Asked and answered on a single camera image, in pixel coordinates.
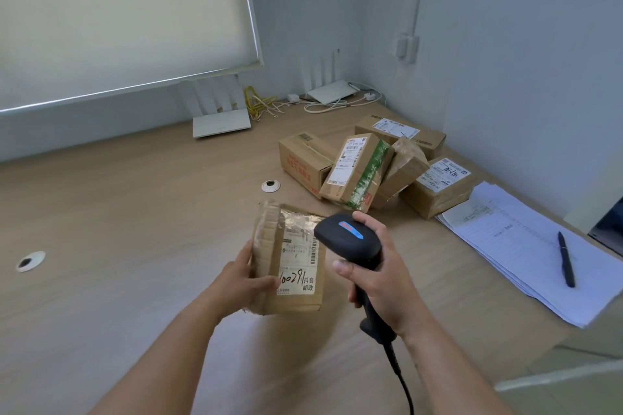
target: hand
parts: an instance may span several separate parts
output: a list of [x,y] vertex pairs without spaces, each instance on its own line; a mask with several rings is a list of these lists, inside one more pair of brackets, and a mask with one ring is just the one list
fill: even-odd
[[258,293],[274,292],[279,287],[279,279],[275,276],[256,279],[249,277],[252,246],[253,241],[247,241],[236,260],[228,262],[204,291],[210,311],[214,312],[216,324],[234,312],[248,307]]
[[355,285],[361,287],[370,298],[379,316],[401,337],[417,323],[418,317],[428,314],[416,286],[411,280],[409,270],[394,247],[387,227],[365,213],[353,212],[353,218],[373,230],[381,240],[381,265],[377,270],[368,270],[347,261],[334,261],[333,269],[343,278],[351,281],[348,301],[356,308]]

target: wooden desk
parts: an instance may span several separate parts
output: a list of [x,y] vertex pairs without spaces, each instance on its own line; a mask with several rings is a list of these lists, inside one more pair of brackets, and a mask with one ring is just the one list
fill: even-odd
[[[308,129],[338,147],[369,113],[399,119],[378,104],[323,115],[297,106],[201,141],[180,124],[0,165],[0,412],[91,408],[250,237],[257,203],[269,198],[262,182],[281,181],[270,195],[279,201],[337,210],[281,170],[276,143]],[[398,199],[375,216],[434,314],[490,380],[571,334],[437,221]],[[18,274],[16,263],[39,250],[43,264]],[[317,314],[225,319],[194,413],[407,413],[385,353],[358,328],[362,317],[330,271]],[[401,342],[396,353],[418,413],[427,413]]]

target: brown cardboard box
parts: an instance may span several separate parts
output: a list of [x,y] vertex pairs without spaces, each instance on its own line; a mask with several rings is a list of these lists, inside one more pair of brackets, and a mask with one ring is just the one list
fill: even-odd
[[374,133],[390,145],[393,145],[401,136],[406,136],[410,140],[414,140],[422,148],[428,160],[439,156],[446,142],[445,133],[436,132],[415,124],[402,124],[395,120],[379,117],[378,115],[368,115],[362,118],[354,126],[354,133],[356,135]]
[[413,183],[429,169],[428,161],[422,149],[406,136],[394,143],[394,151],[396,154],[372,200],[372,208],[381,208],[387,205],[387,202],[394,195]]
[[281,167],[320,198],[320,188],[338,157],[338,151],[313,133],[301,132],[279,140]]
[[480,184],[477,175],[463,168],[452,154],[430,161],[431,168],[419,176],[400,197],[424,219],[469,199],[473,188]]
[[249,310],[259,315],[312,312],[322,305],[326,247],[313,235],[323,216],[266,201],[253,229],[252,275],[278,276],[276,293],[258,294]]
[[367,212],[394,149],[372,133],[347,137],[320,195],[352,210]]

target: lined paper sheet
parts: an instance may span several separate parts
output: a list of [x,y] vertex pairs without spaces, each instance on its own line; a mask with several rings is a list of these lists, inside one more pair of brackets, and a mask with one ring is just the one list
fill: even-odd
[[[535,212],[496,185],[482,183],[471,198],[439,220],[469,243],[522,292],[570,324],[588,325],[623,291],[623,262]],[[576,287],[565,283],[557,234],[565,236]]]

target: window blind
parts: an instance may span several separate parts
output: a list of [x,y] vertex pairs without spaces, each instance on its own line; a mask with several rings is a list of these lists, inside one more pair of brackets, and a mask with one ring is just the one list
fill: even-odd
[[258,65],[251,0],[0,0],[0,112]]

